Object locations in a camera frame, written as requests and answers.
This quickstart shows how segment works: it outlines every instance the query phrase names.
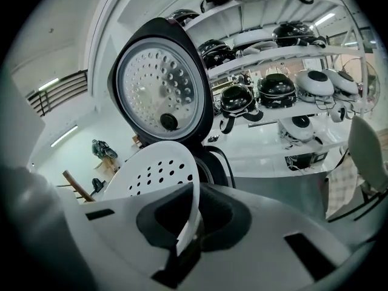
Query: ceiling light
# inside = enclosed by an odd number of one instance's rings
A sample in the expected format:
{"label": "ceiling light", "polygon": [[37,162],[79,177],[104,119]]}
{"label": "ceiling light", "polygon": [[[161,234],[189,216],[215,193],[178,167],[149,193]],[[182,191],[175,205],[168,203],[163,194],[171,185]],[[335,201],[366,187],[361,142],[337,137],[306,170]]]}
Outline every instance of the ceiling light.
{"label": "ceiling light", "polygon": [[334,13],[329,13],[326,16],[322,17],[319,21],[315,22],[315,25],[318,26],[322,24],[324,21],[328,20],[329,18],[332,18],[335,14]]}
{"label": "ceiling light", "polygon": [[48,82],[48,83],[46,83],[46,84],[40,86],[40,88],[38,88],[38,90],[39,90],[39,91],[44,90],[44,89],[46,89],[47,87],[49,87],[49,86],[51,86],[51,85],[57,83],[58,81],[59,81],[58,78],[56,78],[56,79],[54,79],[54,80],[51,80],[50,82]]}
{"label": "ceiling light", "polygon": [[64,133],[62,136],[60,136],[56,141],[53,142],[51,145],[51,148],[55,146],[58,142],[60,142],[63,138],[65,138],[67,135],[69,135],[71,132],[74,132],[78,128],[77,125],[75,125],[72,129],[70,129],[68,132]]}

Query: perforated metal plate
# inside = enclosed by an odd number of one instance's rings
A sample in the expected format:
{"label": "perforated metal plate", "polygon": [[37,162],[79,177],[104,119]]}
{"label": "perforated metal plate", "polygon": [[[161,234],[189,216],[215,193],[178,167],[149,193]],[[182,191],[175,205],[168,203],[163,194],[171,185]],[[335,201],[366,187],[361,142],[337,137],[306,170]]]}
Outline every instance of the perforated metal plate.
{"label": "perforated metal plate", "polygon": [[[146,133],[161,139],[188,135],[204,109],[204,88],[191,57],[174,42],[147,38],[133,44],[118,65],[116,85],[130,119]],[[163,114],[173,115],[178,127],[165,129]]]}

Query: ceiling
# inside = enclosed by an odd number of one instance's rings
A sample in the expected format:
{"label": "ceiling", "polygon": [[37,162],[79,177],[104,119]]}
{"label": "ceiling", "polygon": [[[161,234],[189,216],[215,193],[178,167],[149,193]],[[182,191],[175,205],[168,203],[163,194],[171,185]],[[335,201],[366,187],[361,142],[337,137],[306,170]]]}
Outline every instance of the ceiling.
{"label": "ceiling", "polygon": [[79,70],[86,34],[99,0],[42,0],[8,53],[23,94]]}

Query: wooden stick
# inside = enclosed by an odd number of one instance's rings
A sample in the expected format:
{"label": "wooden stick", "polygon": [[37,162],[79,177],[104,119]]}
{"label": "wooden stick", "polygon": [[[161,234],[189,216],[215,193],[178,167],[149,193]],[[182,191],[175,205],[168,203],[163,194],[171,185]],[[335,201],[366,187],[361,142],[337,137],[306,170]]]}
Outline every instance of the wooden stick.
{"label": "wooden stick", "polygon": [[66,180],[70,183],[70,185],[83,197],[86,201],[95,201],[78,183],[75,179],[69,174],[67,170],[63,173]]}

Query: fluorescent light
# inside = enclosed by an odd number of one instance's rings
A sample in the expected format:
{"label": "fluorescent light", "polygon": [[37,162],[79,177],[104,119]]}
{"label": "fluorescent light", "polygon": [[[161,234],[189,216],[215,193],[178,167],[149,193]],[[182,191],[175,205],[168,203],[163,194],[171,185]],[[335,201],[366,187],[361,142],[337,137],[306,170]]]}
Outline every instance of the fluorescent light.
{"label": "fluorescent light", "polygon": [[56,78],[56,79],[54,79],[54,80],[51,80],[50,82],[48,82],[48,83],[46,83],[46,84],[40,86],[40,88],[38,88],[38,90],[39,90],[39,91],[44,90],[44,89],[46,89],[47,87],[49,87],[49,86],[51,86],[51,85],[57,83],[58,81],[59,81],[58,78]]}
{"label": "fluorescent light", "polygon": [[75,125],[72,129],[70,129],[68,132],[64,133],[62,136],[60,136],[54,143],[51,145],[51,148],[55,146],[58,142],[60,142],[63,138],[65,138],[68,134],[71,132],[74,132],[78,128],[77,125]]}
{"label": "fluorescent light", "polygon": [[332,18],[335,14],[334,13],[329,13],[326,16],[322,17],[319,21],[315,22],[315,25],[318,26],[322,24],[324,21],[328,20],[329,18]]}

